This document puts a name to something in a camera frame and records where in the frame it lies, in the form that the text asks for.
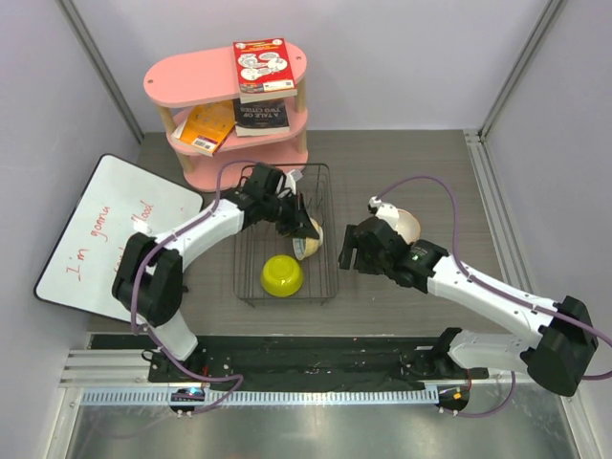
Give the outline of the black wire dish rack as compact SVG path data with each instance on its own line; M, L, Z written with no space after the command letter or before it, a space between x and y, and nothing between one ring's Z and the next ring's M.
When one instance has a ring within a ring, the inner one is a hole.
M265 262L274 255L295 256L293 241L276 232L273 223L260 222L239 233L234 241L233 291L252 307L321 305L339 290L336 221L330 169L326 164L279 164L295 169L296 188L303 193L306 210L322 229L322 244L317 251L300 260L304 282L288 297L275 297L264 291L260 276Z

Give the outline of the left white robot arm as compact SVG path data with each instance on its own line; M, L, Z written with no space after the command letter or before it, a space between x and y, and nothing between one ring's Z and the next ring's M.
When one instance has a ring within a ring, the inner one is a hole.
M212 203L196 216L158 236L131 235L111 288L132 328L143 326L152 334L172 356L171 371L185 382L196 380L204 368L203 357L194 352L198 339L180 312L185 269L216 244L262 221L275 224L281 236L320 238L297 188L300 170L240 164L246 171L238 185L217 189Z

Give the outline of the white bowl with green stripes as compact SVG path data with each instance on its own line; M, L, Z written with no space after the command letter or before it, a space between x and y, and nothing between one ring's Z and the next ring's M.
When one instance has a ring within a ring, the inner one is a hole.
M403 238L407 245L410 245L420 239L421 224L412 213L399 209L395 231Z

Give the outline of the yellow-green bowl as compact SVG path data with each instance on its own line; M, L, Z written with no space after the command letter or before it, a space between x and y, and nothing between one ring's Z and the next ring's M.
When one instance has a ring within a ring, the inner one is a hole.
M302 287L303 281L301 266L293 257L285 254L269 258L260 275L263 290L276 297L294 295Z

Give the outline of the white bowl with yellow pattern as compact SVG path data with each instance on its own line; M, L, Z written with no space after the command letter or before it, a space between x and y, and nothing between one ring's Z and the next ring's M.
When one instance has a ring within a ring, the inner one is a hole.
M294 238L292 240L294 255L298 261L302 261L314 255L323 244L324 232L322 227L319 222L313 218L311 218L311 223L317 231L318 238L304 237Z

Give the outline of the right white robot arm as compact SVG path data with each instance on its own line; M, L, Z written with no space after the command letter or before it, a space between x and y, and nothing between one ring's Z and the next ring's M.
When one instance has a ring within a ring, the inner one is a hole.
M464 368L502 369L524 373L548 391L571 397L599 347L582 301L527 294L474 269L461 269L446 249L405 239L376 216L347 226L339 265L453 301L504 328L501 335L462 329L444 333L431 363L445 378Z

